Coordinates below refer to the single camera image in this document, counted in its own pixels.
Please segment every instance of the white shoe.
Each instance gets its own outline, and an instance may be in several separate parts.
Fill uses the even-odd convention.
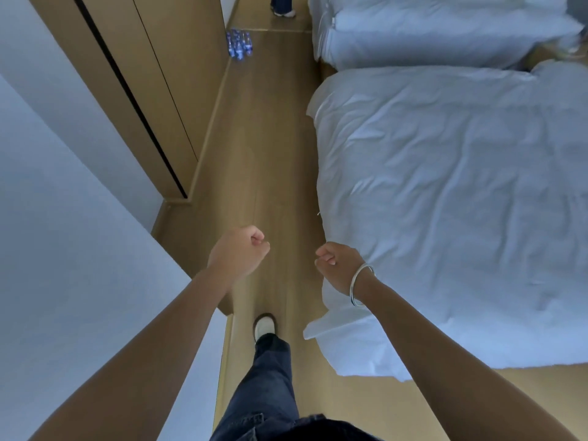
[[[296,11],[294,9],[292,9],[290,12],[288,12],[286,14],[278,14],[278,13],[276,13],[276,11],[273,11],[273,14],[276,15],[277,17],[294,18],[296,16]]]
[[[276,319],[271,314],[262,314],[254,323],[254,339],[255,343],[260,339],[261,336],[266,334],[276,333]]]

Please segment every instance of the white blanket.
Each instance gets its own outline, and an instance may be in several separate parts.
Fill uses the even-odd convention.
[[[315,58],[340,71],[510,67],[536,43],[582,30],[566,6],[566,0],[309,0]]]
[[[493,368],[588,362],[588,69],[349,70],[309,105],[327,240]],[[410,378],[325,282],[312,322],[343,376]]]

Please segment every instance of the jeans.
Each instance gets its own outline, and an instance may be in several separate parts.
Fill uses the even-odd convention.
[[[322,415],[300,418],[292,387],[290,346],[275,334],[255,344],[254,364],[229,402],[211,441],[265,441]]]
[[[276,14],[287,14],[292,10],[292,0],[272,0],[272,9]]]

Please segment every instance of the wall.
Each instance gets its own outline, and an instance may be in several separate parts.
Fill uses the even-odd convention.
[[[162,196],[29,0],[2,0],[0,74],[137,221],[151,230]]]
[[[571,15],[588,25],[588,0],[567,0],[567,7]]]
[[[0,142],[0,427],[24,441],[189,278],[2,76]],[[225,322],[160,439],[210,436]]]
[[[233,9],[235,8],[236,1],[237,0],[220,0],[220,5],[222,6],[222,16],[224,18],[225,26],[229,24],[229,20],[231,19],[231,14],[233,13]]]

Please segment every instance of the person's left arm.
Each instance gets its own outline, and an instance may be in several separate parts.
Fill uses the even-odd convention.
[[[264,239],[254,226],[225,234],[210,252],[208,267],[55,410],[31,440],[157,439],[217,305],[268,254]]]

